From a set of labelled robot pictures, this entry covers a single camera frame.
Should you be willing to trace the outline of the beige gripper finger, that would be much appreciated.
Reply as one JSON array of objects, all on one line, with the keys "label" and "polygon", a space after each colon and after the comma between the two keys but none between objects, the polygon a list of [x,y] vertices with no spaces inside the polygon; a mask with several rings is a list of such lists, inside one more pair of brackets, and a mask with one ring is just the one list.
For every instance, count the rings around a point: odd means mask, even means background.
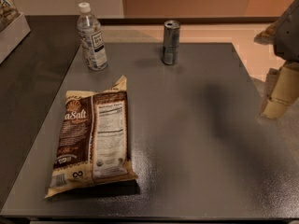
[{"label": "beige gripper finger", "polygon": [[281,99],[265,96],[261,104],[260,115],[267,119],[279,119],[288,110],[290,103]]}]

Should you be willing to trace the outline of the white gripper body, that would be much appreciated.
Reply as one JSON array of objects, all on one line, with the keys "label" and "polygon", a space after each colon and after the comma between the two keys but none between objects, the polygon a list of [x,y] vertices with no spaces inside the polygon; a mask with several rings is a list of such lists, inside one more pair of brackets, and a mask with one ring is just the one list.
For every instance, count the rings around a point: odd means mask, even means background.
[{"label": "white gripper body", "polygon": [[271,68],[266,76],[265,95],[270,101],[292,104],[299,97],[299,63],[287,61],[279,69]]}]

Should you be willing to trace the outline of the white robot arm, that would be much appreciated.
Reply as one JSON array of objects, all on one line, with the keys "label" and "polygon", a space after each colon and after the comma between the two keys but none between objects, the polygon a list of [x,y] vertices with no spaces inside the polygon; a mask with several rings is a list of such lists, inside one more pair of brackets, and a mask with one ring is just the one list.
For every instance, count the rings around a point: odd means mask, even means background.
[{"label": "white robot arm", "polygon": [[269,69],[260,108],[261,117],[279,119],[299,98],[299,0],[293,0],[254,42],[272,45],[275,55],[285,61],[279,69]]}]

